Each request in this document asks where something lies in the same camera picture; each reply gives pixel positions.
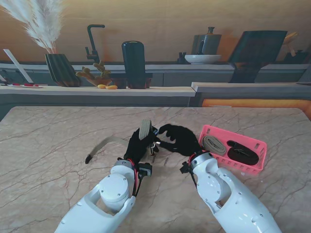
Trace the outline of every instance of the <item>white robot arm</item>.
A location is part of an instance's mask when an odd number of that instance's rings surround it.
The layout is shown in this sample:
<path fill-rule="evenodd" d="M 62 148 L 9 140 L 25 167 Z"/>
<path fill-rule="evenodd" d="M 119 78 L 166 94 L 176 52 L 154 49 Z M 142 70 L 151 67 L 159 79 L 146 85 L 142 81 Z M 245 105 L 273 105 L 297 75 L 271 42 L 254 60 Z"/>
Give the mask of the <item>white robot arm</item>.
<path fill-rule="evenodd" d="M 136 174 L 128 160 L 118 160 L 110 172 L 63 217 L 55 233 L 113 233 L 117 229 L 135 204 L 130 187 Z M 96 206 L 100 198 L 114 216 Z"/>
<path fill-rule="evenodd" d="M 200 197 L 227 233 L 281 233 L 260 200 L 209 153 L 190 158 L 188 165 Z"/>

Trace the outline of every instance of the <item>black striped vase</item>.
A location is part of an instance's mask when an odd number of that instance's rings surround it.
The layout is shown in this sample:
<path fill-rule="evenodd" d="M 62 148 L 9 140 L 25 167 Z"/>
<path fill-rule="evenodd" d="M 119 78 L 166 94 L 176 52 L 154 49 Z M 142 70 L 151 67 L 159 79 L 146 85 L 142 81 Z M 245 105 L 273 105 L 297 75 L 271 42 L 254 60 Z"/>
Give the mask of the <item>black striped vase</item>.
<path fill-rule="evenodd" d="M 45 54 L 51 78 L 59 86 L 79 87 L 81 79 L 64 54 Z"/>

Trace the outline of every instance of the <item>faucet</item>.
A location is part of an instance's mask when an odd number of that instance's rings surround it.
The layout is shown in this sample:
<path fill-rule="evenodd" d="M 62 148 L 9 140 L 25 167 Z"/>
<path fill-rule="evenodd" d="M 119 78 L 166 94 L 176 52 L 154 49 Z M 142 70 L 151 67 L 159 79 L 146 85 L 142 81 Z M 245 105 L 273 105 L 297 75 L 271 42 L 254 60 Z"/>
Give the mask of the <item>faucet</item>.
<path fill-rule="evenodd" d="M 95 63 L 99 63 L 99 56 L 98 52 L 96 51 L 91 28 L 105 28 L 105 25 L 103 24 L 90 24 L 87 27 L 87 33 L 89 36 L 89 40 L 91 41 L 91 46 L 92 46 L 92 54 L 89 54 L 88 47 L 86 47 L 86 58 L 89 60 L 94 60 Z"/>

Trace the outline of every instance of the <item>black gloved hand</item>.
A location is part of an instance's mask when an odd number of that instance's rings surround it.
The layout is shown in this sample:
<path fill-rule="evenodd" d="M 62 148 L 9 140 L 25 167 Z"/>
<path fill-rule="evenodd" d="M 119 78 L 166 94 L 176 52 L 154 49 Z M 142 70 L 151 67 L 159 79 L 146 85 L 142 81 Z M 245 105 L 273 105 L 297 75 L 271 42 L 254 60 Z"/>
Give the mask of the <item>black gloved hand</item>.
<path fill-rule="evenodd" d="M 156 135 L 153 132 L 150 132 L 147 137 L 140 140 L 139 129 L 136 130 L 130 138 L 124 159 L 132 159 L 135 164 L 138 164 L 146 153 L 147 146 L 153 143 L 155 138 Z"/>
<path fill-rule="evenodd" d="M 167 124 L 159 129 L 159 134 L 166 132 L 166 136 L 171 141 L 176 140 L 175 143 L 163 142 L 160 139 L 160 147 L 163 147 L 171 152 L 178 152 L 184 156 L 191 156 L 195 152 L 202 151 L 198 139 L 196 139 L 194 133 L 183 126 Z"/>

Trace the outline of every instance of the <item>pink basket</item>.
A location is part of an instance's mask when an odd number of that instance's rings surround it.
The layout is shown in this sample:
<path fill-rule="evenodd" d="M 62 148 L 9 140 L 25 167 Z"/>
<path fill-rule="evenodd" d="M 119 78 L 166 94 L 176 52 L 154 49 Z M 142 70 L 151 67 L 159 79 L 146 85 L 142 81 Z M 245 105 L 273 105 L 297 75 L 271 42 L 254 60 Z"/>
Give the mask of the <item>pink basket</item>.
<path fill-rule="evenodd" d="M 233 133 L 227 130 L 222 130 L 222 129 L 219 129 L 219 128 L 216 128 L 210 125 L 205 125 L 203 126 L 202 132 L 200 134 L 200 139 L 199 139 L 200 145 L 202 145 L 203 138 L 206 135 L 211 135 L 211 136 L 218 138 L 227 149 L 226 154 L 224 156 L 211 153 L 213 157 L 217 159 L 218 163 L 224 164 L 226 166 L 230 166 L 235 169 L 238 169 L 243 172 L 250 173 L 250 174 L 254 174 L 254 175 L 260 173 L 263 170 L 263 163 L 264 163 L 264 159 L 267 153 L 267 144 L 265 142 L 253 139 L 251 137 L 246 137 L 238 133 Z M 259 157 L 258 163 L 256 165 L 250 166 L 250 165 L 246 165 L 246 164 L 234 161 L 232 159 L 229 159 L 227 155 L 227 152 L 231 148 L 230 146 L 227 145 L 227 141 L 229 140 L 236 141 L 248 147 L 252 151 L 254 151 Z"/>

